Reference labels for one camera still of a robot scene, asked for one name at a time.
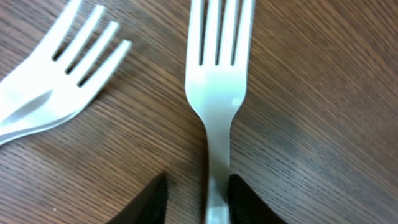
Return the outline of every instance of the plastic fork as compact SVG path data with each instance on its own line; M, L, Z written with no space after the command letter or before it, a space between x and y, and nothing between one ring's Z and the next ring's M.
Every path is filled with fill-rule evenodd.
M73 0L67 6L65 11L68 11L72 6L75 6L77 2L78 1ZM111 22L107 26L105 31L94 43L94 46L87 52L69 75L63 72L64 69L68 68L70 62L76 57L75 54L80 51L81 47L86 42L90 35L88 33L91 33L94 29L91 25L93 23L96 24L95 21L99 19L98 16L101 14L100 12L103 11L104 7L97 6L86 24L83 26L83 29L79 31L75 39L60 58L56 62L48 63L45 68L45 74L38 74L38 80L36 80L35 83L31 83L37 83L38 85L37 89L32 90L37 96L24 103L23 106L15 110L0 123L0 145L15 138L54 128L72 119L93 100L93 98L108 82L111 75L130 49L130 41L122 41L106 61L97 69L97 71L95 71L95 73L89 77L82 86L79 85L111 41L119 27L117 22ZM23 73L18 73L17 75L26 77ZM31 94L31 89L27 89L23 93Z
M209 155L207 224L229 223L229 132L246 94L254 5L254 0L243 0L236 36L239 1L226 1L222 33L221 1L209 1L205 42L201 49L204 0L192 0L191 3L185 93L206 128Z
M80 3L81 0L71 0L35 50L0 83L0 121L26 103L48 92L58 77L66 75L69 66L90 39L91 33L105 11L103 6L96 6L72 43L55 61L53 56L60 48ZM106 48L106 44L96 47L96 51L100 52ZM93 62L86 62L88 63L84 65L85 67L92 66Z

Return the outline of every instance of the tabletop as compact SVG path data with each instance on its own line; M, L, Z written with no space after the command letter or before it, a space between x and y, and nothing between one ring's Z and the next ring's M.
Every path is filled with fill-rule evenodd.
M66 0L0 1L0 78ZM185 97L189 0L84 0L133 47L73 120L0 146L0 223L105 223L156 175L167 223L200 223L206 134ZM398 3L257 0L231 173L288 223L398 223Z

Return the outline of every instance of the wood grain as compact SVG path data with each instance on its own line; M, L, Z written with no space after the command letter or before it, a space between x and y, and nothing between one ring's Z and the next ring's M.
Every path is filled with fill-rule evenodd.
M66 0L0 2L0 77ZM134 42L72 121L0 147L0 223L104 223L157 174L167 223L199 223L206 164L185 98L188 0L86 0ZM288 223L398 223L398 2L257 0L248 93L233 123L232 172Z

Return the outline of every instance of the fork head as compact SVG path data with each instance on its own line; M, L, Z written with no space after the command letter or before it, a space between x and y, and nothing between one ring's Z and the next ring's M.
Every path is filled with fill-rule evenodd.
M204 3L205 0L191 3L185 75L188 101L203 121L209 114L233 117L242 105L255 2L243 0L237 25L239 0L226 0L222 32L221 1L209 1L206 29Z

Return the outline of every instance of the utensil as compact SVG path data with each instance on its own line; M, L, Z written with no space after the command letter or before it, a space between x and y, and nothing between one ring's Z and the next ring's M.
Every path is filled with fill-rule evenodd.
M66 51L54 60L53 57L60 48L80 3L81 0L71 0L36 49L0 83L0 121L48 92L59 76L66 75L105 11L103 6L96 6ZM96 49L101 51L105 45L97 47L102 47Z
M76 0L73 0L68 7L71 7L71 4L74 6L76 2ZM122 41L82 86L79 86L79 83L84 79L103 50L108 46L119 27L117 22L111 22L107 26L94 46L68 75L64 72L59 72L61 70L60 68L67 69L69 66L68 62L73 61L75 53L80 51L83 43L86 42L86 39L90 35L88 34L88 29L84 28L91 27L92 23L96 23L93 21L97 19L93 18L98 18L99 12L103 10L104 7L102 6L96 7L83 26L83 29L79 31L70 46L65 50L65 53L60 56L60 59L56 62L47 64L47 70L50 72L45 75L38 74L39 77L35 83L38 81L48 81L49 84L38 83L41 89L38 88L34 90L34 93L38 96L25 103L24 106L17 109L0 123L0 145L15 138L54 128L72 119L80 113L104 87L130 49L130 41Z
M243 0L236 37L238 7L238 0L227 0L220 37L221 1L209 1L202 49L204 0L191 3L185 93L205 125L208 140L207 224L229 223L229 132L246 94L254 0Z

